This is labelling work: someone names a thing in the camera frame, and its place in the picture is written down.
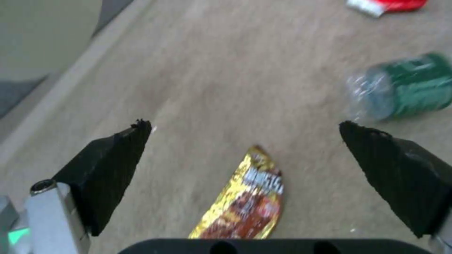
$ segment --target beige carpet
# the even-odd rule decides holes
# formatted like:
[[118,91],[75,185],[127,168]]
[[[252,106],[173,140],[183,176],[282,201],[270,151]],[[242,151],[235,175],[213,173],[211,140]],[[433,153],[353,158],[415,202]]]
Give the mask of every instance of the beige carpet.
[[[337,125],[346,74],[435,48],[451,34],[447,1],[375,20],[342,0],[158,0],[1,169],[0,193],[20,208],[26,186],[53,176],[90,140],[144,118],[158,129],[91,253],[186,237],[255,143],[284,173],[272,238],[425,247],[367,184]],[[451,116],[446,109],[378,127],[452,163]]]

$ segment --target green bottle label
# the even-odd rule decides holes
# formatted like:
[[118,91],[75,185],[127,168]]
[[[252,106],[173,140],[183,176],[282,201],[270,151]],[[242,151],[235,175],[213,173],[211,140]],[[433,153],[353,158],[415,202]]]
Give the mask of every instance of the green bottle label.
[[391,116],[406,116],[447,107],[452,102],[452,69],[437,53],[379,65],[394,88]]

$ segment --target red snack bag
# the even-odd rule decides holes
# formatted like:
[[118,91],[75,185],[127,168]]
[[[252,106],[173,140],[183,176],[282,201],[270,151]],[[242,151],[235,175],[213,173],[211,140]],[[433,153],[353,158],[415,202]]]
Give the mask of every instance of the red snack bag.
[[422,8],[426,2],[427,0],[348,0],[347,6],[378,18],[385,12],[414,11]]

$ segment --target crushed plastic bottle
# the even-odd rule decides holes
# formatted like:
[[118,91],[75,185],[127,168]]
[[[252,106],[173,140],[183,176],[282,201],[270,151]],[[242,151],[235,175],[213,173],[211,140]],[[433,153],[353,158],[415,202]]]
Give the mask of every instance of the crushed plastic bottle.
[[452,68],[442,54],[382,63],[347,80],[348,115],[380,121],[440,110],[452,102]]

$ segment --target snack wrapper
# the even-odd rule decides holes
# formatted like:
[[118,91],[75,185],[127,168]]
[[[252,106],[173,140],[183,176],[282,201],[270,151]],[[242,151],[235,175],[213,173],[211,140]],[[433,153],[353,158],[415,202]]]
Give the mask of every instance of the snack wrapper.
[[347,6],[376,18],[385,12],[405,12],[422,8],[427,0],[347,0]]
[[278,221],[283,190],[281,172],[262,148],[253,146],[188,237],[266,238]]

